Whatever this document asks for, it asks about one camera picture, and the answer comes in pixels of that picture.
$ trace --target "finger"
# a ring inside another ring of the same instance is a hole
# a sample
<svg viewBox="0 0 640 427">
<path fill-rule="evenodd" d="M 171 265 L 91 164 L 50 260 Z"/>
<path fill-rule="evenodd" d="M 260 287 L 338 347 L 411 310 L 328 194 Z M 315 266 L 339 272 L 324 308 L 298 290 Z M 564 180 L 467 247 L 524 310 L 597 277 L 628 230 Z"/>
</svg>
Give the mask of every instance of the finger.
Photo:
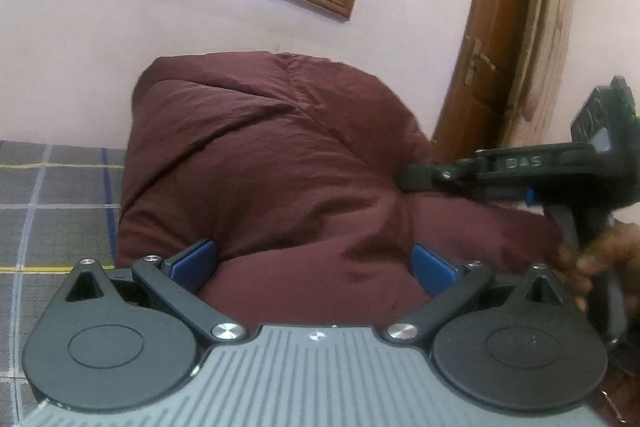
<svg viewBox="0 0 640 427">
<path fill-rule="evenodd" d="M 575 267 L 575 260 L 577 259 L 577 250 L 568 247 L 567 245 L 560 245 L 558 248 L 558 255 L 549 259 L 549 264 L 562 272 L 568 272 Z"/>
<path fill-rule="evenodd" d="M 585 299 L 584 297 L 576 297 L 575 304 L 578 306 L 578 308 L 580 308 L 580 311 L 582 313 L 587 312 L 587 299 Z"/>
<path fill-rule="evenodd" d="M 591 279 L 577 272 L 569 274 L 564 285 L 573 295 L 587 296 L 593 289 Z"/>
<path fill-rule="evenodd" d="M 577 261 L 577 268 L 586 277 L 602 273 L 609 266 L 632 259 L 640 249 L 640 226 L 617 225 L 606 230 Z"/>
<path fill-rule="evenodd" d="M 562 283 L 562 286 L 564 286 L 572 295 L 587 296 L 593 288 L 591 279 L 578 274 L 577 271 L 564 273 L 558 270 L 553 270 L 553 272 Z"/>
</svg>

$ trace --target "gray ridged plate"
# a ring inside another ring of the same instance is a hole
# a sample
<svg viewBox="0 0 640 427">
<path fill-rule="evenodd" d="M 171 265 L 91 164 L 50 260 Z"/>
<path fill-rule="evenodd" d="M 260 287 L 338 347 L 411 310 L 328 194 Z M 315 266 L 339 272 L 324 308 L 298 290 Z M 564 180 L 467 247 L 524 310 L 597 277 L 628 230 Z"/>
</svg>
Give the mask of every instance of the gray ridged plate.
<svg viewBox="0 0 640 427">
<path fill-rule="evenodd" d="M 262 328 L 220 346 L 168 398 L 87 414 L 43 403 L 25 427 L 601 427 L 587 407 L 548 417 L 487 411 L 444 386 L 417 349 L 370 328 Z"/>
</svg>

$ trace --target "black circular disc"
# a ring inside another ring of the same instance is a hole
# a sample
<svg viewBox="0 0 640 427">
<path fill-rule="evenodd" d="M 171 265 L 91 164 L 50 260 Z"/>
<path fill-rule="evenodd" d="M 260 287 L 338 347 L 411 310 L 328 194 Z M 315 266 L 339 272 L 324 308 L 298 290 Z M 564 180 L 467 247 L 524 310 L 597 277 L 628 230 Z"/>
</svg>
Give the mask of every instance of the black circular disc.
<svg viewBox="0 0 640 427">
<path fill-rule="evenodd" d="M 518 315 L 498 307 L 458 317 L 436 335 L 433 362 L 484 405 L 518 413 L 569 409 L 602 380 L 606 350 L 583 318 L 545 311 Z"/>
<path fill-rule="evenodd" d="M 65 307 L 40 329 L 46 335 L 38 328 L 31 335 L 23 367 L 40 397 L 85 411 L 130 409 L 166 394 L 190 373 L 197 345 L 182 322 L 126 304 L 97 310 L 97 300 Z"/>
</svg>

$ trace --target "yellow stripe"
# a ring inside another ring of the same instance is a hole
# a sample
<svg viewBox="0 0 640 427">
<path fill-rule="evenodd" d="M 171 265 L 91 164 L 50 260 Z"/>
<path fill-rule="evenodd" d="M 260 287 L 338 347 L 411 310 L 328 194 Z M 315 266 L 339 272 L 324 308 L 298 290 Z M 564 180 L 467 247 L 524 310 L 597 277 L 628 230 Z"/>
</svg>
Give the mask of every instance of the yellow stripe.
<svg viewBox="0 0 640 427">
<path fill-rule="evenodd" d="M 113 264 L 102 266 L 105 270 L 113 269 Z M 69 273 L 73 266 L 24 266 L 22 269 L 16 269 L 15 266 L 0 266 L 0 273 L 16 273 L 18 271 L 30 272 L 50 272 L 50 273 Z"/>
<path fill-rule="evenodd" d="M 71 163 L 29 163 L 26 165 L 0 165 L 0 169 L 37 169 L 38 167 L 108 167 L 110 169 L 124 169 L 124 165 L 82 165 Z"/>
</svg>

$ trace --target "logo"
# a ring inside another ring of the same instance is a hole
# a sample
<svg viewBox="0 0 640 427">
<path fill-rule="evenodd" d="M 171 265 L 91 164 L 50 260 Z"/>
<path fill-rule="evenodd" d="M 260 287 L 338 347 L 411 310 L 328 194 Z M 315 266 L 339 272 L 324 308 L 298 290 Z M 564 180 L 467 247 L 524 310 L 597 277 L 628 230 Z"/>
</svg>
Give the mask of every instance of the logo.
<svg viewBox="0 0 640 427">
<path fill-rule="evenodd" d="M 540 167 L 542 165 L 542 158 L 540 156 L 520 156 L 517 158 L 507 158 L 506 163 L 508 169 Z"/>
<path fill-rule="evenodd" d="M 309 338 L 312 341 L 315 341 L 315 342 L 322 342 L 322 341 L 325 340 L 326 335 L 324 333 L 322 333 L 322 331 L 317 331 L 316 330 L 313 333 L 309 334 Z"/>
</svg>

